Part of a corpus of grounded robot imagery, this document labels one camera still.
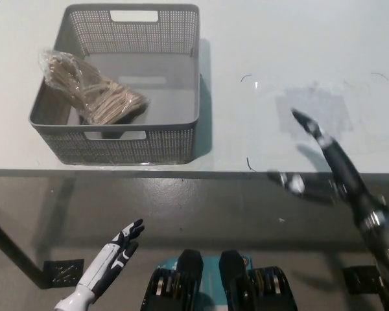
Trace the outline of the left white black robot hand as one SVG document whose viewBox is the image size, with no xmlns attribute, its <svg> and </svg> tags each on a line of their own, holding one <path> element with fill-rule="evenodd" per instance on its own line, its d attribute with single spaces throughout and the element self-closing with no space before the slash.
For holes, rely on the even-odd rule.
<svg viewBox="0 0 389 311">
<path fill-rule="evenodd" d="M 139 246 L 136 238 L 144 229 L 143 220 L 139 219 L 119 231 L 93 259 L 78 285 L 90 290 L 96 299 L 99 298 L 136 252 Z"/>
</svg>

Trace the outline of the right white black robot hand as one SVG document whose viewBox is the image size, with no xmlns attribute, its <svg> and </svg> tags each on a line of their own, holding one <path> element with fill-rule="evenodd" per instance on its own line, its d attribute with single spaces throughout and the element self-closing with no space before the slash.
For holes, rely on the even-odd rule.
<svg viewBox="0 0 389 311">
<path fill-rule="evenodd" d="M 291 112 L 298 124 L 317 142 L 331 169 L 332 178 L 306 179 L 299 173 L 275 170 L 267 173 L 268 178 L 302 199 L 330 204 L 334 198 L 339 198 L 350 206 L 356 226 L 363 231 L 389 225 L 389 208 L 371 194 L 337 140 L 304 112 L 295 108 Z"/>
</svg>

